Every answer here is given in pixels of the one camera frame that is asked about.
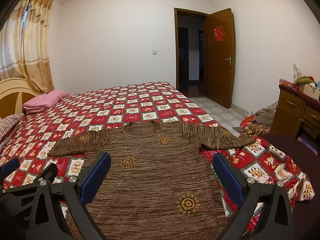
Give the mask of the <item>brown knitted sweater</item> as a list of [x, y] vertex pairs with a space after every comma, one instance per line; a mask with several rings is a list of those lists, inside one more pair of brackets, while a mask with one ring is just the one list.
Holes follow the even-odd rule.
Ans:
[[86, 207], [108, 239], [216, 239], [226, 226], [219, 189], [202, 146], [239, 149], [253, 139], [188, 122], [129, 123], [57, 141], [50, 157], [100, 151], [111, 167]]

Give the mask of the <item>grey clothes on floor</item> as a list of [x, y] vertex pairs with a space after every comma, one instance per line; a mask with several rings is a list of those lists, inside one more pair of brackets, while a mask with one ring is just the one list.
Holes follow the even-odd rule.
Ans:
[[264, 129], [271, 128], [274, 116], [276, 113], [276, 107], [273, 108], [262, 108], [254, 114], [252, 122], [257, 124]]

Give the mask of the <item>red patchwork bed quilt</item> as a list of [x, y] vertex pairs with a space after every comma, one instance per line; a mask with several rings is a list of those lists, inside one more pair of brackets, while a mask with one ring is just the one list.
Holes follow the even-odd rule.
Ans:
[[[1, 139], [1, 166], [13, 158], [20, 160], [18, 169], [7, 177], [1, 176], [1, 193], [33, 183], [50, 163], [57, 166], [57, 176], [51, 184], [67, 182], [71, 176], [78, 176], [86, 168], [84, 154], [64, 157], [50, 157], [48, 154], [61, 139], [76, 137], [88, 131], [121, 128], [133, 122], [178, 121], [222, 127], [206, 111], [166, 82], [105, 88], [70, 95], [41, 113], [26, 115], [24, 110], [22, 113], [24, 117]], [[292, 213], [295, 212], [297, 201], [312, 200], [316, 195], [308, 173], [299, 168], [290, 152], [274, 147], [261, 137], [251, 139], [252, 144], [239, 149], [211, 150], [205, 146], [200, 149], [212, 168], [226, 226], [236, 213], [238, 205], [232, 203], [213, 170], [213, 157], [217, 153], [222, 153], [246, 178], [252, 177], [257, 182], [268, 185], [283, 182]], [[67, 203], [61, 201], [60, 206], [73, 239], [82, 238]], [[252, 234], [262, 208], [263, 203], [258, 203], [242, 237]]]

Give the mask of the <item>striped pillow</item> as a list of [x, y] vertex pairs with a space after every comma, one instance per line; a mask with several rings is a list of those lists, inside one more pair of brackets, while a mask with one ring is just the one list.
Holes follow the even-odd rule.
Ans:
[[24, 117], [23, 113], [12, 114], [4, 119], [0, 120], [0, 139], [6, 137], [6, 135], [18, 124], [18, 122]]

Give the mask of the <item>pink folded blanket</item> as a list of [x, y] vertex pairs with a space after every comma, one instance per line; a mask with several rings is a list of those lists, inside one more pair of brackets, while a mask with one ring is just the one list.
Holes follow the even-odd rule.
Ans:
[[24, 103], [23, 110], [26, 112], [26, 115], [41, 113], [52, 108], [68, 96], [70, 96], [70, 94], [63, 90], [53, 90], [47, 94], [40, 94]]

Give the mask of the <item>beige wooden headboard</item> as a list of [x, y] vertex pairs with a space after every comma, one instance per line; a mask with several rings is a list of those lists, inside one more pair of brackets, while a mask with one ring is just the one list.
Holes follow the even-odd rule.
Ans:
[[0, 82], [0, 118], [22, 113], [23, 104], [39, 95], [26, 79], [13, 77]]

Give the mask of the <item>brown patterned cloth on floor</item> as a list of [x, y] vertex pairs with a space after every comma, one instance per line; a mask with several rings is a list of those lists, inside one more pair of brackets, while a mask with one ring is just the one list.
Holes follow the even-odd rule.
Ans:
[[265, 129], [257, 124], [249, 124], [246, 127], [234, 127], [233, 129], [240, 133], [240, 138], [259, 137], [270, 132], [269, 128]]

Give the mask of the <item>red plastic bag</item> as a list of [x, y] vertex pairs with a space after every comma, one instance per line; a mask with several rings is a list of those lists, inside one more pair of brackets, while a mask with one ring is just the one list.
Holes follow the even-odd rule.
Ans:
[[244, 120], [242, 120], [242, 122], [240, 122], [240, 127], [244, 128], [244, 127], [248, 126], [252, 122], [254, 117], [255, 117], [255, 115], [247, 116]]

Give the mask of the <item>brown wooden dresser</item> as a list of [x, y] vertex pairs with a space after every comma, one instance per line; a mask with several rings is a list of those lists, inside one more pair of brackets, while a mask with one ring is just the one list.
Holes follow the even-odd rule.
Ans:
[[279, 85], [279, 89], [270, 133], [303, 137], [319, 150], [319, 101], [285, 85]]

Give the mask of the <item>white box on dresser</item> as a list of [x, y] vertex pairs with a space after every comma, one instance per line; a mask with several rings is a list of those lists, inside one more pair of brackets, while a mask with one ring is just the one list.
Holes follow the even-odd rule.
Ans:
[[299, 91], [317, 101], [319, 100], [320, 91], [315, 86], [310, 86], [310, 84], [299, 85]]

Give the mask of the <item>beige patterned curtain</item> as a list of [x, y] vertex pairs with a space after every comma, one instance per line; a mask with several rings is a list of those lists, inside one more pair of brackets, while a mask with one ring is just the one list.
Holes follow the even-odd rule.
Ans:
[[20, 0], [1, 29], [1, 80], [26, 79], [39, 93], [54, 90], [48, 53], [53, 0]]

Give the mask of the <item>green cloth on dresser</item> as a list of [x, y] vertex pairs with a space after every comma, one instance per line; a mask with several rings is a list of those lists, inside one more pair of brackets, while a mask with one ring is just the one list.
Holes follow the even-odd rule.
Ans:
[[302, 76], [295, 80], [296, 86], [309, 85], [311, 83], [315, 84], [315, 81], [313, 79], [310, 79], [308, 76]]

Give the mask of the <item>brown wooden door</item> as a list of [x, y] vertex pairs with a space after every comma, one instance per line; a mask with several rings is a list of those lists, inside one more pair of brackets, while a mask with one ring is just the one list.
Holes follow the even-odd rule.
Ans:
[[[216, 42], [214, 28], [222, 26], [226, 34]], [[235, 77], [235, 26], [230, 8], [212, 13], [203, 23], [204, 34], [204, 94], [210, 100], [229, 108], [232, 103]], [[225, 59], [232, 57], [232, 65]]]

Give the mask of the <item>white wall socket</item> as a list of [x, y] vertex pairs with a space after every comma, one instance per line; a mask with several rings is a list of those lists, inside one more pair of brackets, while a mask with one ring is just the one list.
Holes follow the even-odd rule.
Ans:
[[297, 66], [296, 63], [293, 63], [293, 83], [295, 83], [295, 80], [297, 79]]

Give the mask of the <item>brown door frame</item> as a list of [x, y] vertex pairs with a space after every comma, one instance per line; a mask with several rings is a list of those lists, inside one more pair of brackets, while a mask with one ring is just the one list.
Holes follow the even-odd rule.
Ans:
[[199, 18], [201, 20], [205, 20], [206, 17], [209, 15], [205, 12], [190, 10], [190, 9], [183, 9], [183, 8], [174, 8], [174, 28], [175, 28], [175, 56], [176, 56], [176, 89], [180, 88], [180, 68], [179, 68], [179, 47], [178, 47], [178, 16], [188, 16]]

